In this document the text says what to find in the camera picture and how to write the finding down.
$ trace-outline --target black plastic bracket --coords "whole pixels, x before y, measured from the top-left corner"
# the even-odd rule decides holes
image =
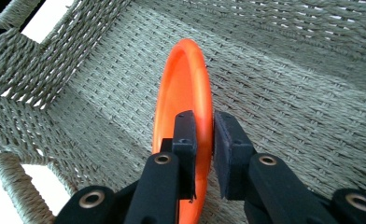
[[[221,197],[244,200],[248,185],[246,171],[256,150],[234,116],[216,111],[214,118],[213,160]]]
[[[192,200],[195,196],[195,160],[197,136],[194,114],[191,110],[175,118],[172,152],[180,161],[180,199]]]
[[[78,191],[56,217],[56,224],[106,223],[114,203],[113,190],[89,186]]]
[[[148,158],[124,223],[178,221],[179,160],[170,152]]]
[[[279,158],[254,155],[247,173],[273,223],[337,223]]]
[[[332,196],[331,209],[340,223],[366,224],[366,192],[338,189]]]
[[[124,223],[138,183],[139,181],[135,181],[115,194],[106,223]]]

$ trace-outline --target orange frisbee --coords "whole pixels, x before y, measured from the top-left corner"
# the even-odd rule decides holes
[[[213,109],[203,54],[190,39],[172,49],[162,75],[154,120],[152,153],[160,152],[163,138],[174,135],[175,116],[192,110],[197,132],[195,193],[193,202],[181,200],[179,223],[197,223],[204,206],[213,143]]]

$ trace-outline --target woven wicker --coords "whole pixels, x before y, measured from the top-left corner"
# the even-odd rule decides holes
[[[19,32],[38,1],[0,15],[0,178],[24,223],[54,217],[21,164],[73,194],[135,181],[151,150],[164,63],[202,48],[215,109],[310,189],[366,190],[366,1],[76,1],[42,43]],[[212,171],[201,222],[246,222]]]

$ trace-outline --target wicker basket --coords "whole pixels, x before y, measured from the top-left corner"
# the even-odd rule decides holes
[[[181,38],[203,50],[214,106],[255,148],[330,197],[366,190],[366,1],[81,0],[42,43],[19,32],[38,1],[0,15],[0,178],[24,223],[54,217],[21,164],[73,194],[135,181],[160,77]],[[246,222],[212,171],[202,222]]]

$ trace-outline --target metal screw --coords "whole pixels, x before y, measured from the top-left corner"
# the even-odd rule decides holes
[[[270,156],[261,156],[259,161],[264,165],[276,165],[276,159]]]
[[[366,197],[357,193],[350,193],[345,196],[345,199],[349,204],[358,208],[358,210],[366,212]]]
[[[171,158],[168,155],[160,155],[154,159],[159,165],[164,165],[171,161]]]
[[[80,198],[79,205],[82,208],[93,208],[98,206],[105,199],[103,191],[96,189],[93,190]]]

